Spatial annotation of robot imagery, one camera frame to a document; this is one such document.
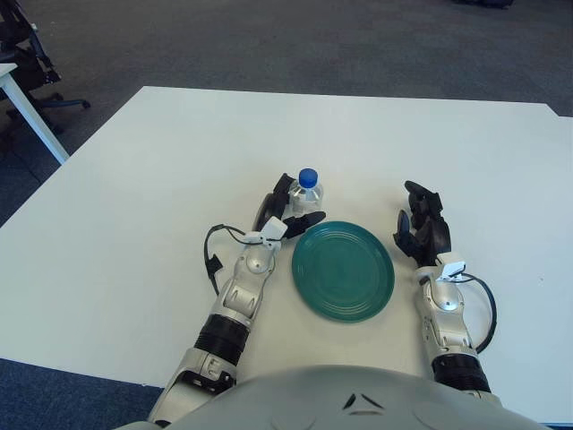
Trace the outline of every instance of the white desk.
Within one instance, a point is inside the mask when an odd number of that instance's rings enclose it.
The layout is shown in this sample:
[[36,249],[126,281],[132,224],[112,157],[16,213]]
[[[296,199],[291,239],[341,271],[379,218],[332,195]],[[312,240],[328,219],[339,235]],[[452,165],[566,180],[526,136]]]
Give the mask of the white desk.
[[[493,391],[532,419],[571,422],[571,125],[536,104],[143,88],[0,229],[0,357],[165,384],[214,300],[208,228],[248,229],[280,174],[313,166],[328,219],[389,250],[394,294],[366,322],[324,320],[295,290],[288,243],[240,380],[325,363],[430,376],[415,262],[391,238],[412,179],[440,192],[454,249],[497,298],[481,355]],[[211,241],[222,281],[239,248]],[[479,340],[488,305],[462,288]]]
[[38,135],[52,155],[60,164],[64,164],[64,161],[70,156],[10,75],[10,72],[16,67],[17,65],[13,63],[0,64],[0,88],[4,90],[8,99],[10,99],[14,106],[20,111],[32,130],[34,130],[34,133]]

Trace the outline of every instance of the green plate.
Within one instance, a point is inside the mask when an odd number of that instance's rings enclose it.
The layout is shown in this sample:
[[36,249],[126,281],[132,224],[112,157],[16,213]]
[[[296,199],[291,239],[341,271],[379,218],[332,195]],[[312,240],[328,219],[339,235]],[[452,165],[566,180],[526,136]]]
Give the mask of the green plate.
[[343,221],[321,223],[301,237],[293,277],[308,306],[347,323],[376,315],[394,289],[384,246],[368,230]]

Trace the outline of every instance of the silver arm segment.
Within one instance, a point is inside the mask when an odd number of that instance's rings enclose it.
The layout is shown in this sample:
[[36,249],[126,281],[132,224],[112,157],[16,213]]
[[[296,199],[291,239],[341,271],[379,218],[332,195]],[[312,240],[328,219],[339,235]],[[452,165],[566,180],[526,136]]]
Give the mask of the silver arm segment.
[[213,395],[236,383],[236,365],[274,270],[280,239],[287,226],[271,217],[261,232],[247,233],[233,277],[217,296],[193,348],[181,363],[150,413],[152,423],[173,423]]
[[437,266],[415,272],[422,286],[416,305],[422,317],[422,336],[437,382],[500,404],[490,393],[466,324],[464,297],[457,285],[466,263],[454,253],[438,254]]

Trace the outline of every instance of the black chair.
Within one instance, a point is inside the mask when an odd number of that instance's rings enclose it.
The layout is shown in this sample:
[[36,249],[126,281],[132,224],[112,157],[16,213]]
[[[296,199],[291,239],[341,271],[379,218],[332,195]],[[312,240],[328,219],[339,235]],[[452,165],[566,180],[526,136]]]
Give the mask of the black chair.
[[[48,83],[55,83],[62,78],[54,70],[54,65],[42,47],[36,26],[28,21],[17,0],[0,0],[0,63],[16,63],[18,68],[11,72],[12,77],[26,95],[32,106],[38,111],[52,132],[59,134],[63,129],[53,125],[43,112],[44,108],[64,108],[82,105],[89,108],[90,103],[84,99],[64,100],[61,94],[55,92],[44,99],[35,99],[30,92]],[[23,124],[23,118],[16,109],[10,109],[6,114],[13,120],[3,137],[8,136],[17,126]]]

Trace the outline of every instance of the gray carpet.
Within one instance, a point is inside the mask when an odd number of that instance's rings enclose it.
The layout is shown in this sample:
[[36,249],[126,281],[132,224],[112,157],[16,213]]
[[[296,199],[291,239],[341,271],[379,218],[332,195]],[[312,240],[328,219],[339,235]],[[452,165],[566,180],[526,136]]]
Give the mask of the gray carpet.
[[[516,0],[508,10],[450,0],[21,3],[63,76],[37,96],[57,90],[92,104],[86,111],[49,112],[65,129],[59,137],[70,152],[142,85],[541,102],[573,116],[570,0]],[[0,111],[9,107],[0,103]],[[0,115],[0,128],[6,124]],[[38,138],[22,128],[13,151],[0,155],[0,226],[56,169]],[[20,391],[22,378],[39,389],[23,391],[28,397],[4,408],[0,403],[0,417],[8,409],[20,416],[11,424],[0,421],[1,428],[107,428],[145,417],[158,393],[130,395],[121,403],[123,415],[102,421],[98,411],[126,391],[98,380],[89,385],[78,375],[40,374],[0,362],[0,378],[8,378],[0,399]],[[82,401],[61,395],[73,387],[81,387]],[[55,396],[56,403],[46,409],[41,396]],[[130,404],[132,413],[125,410]],[[62,408],[75,418],[58,415]],[[43,424],[34,420],[40,410]],[[79,416],[92,417],[93,426],[89,419],[77,424]]]

